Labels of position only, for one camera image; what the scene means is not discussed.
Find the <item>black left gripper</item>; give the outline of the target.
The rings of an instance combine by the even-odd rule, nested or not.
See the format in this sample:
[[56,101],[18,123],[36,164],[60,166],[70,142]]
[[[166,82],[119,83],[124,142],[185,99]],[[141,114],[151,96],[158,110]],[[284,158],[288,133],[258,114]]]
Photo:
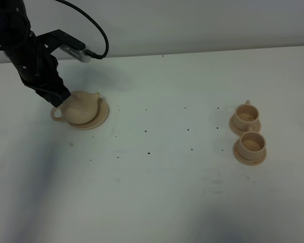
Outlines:
[[5,51],[5,55],[17,69],[23,84],[54,107],[70,97],[70,91],[58,75],[56,58],[34,33],[29,35],[23,46]]

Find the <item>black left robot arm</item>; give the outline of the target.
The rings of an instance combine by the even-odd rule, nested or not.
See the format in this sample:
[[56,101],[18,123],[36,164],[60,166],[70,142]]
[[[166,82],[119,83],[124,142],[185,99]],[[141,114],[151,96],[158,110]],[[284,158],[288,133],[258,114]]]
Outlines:
[[0,1],[0,51],[15,66],[23,84],[54,107],[70,96],[58,74],[57,59],[31,31],[23,1]]

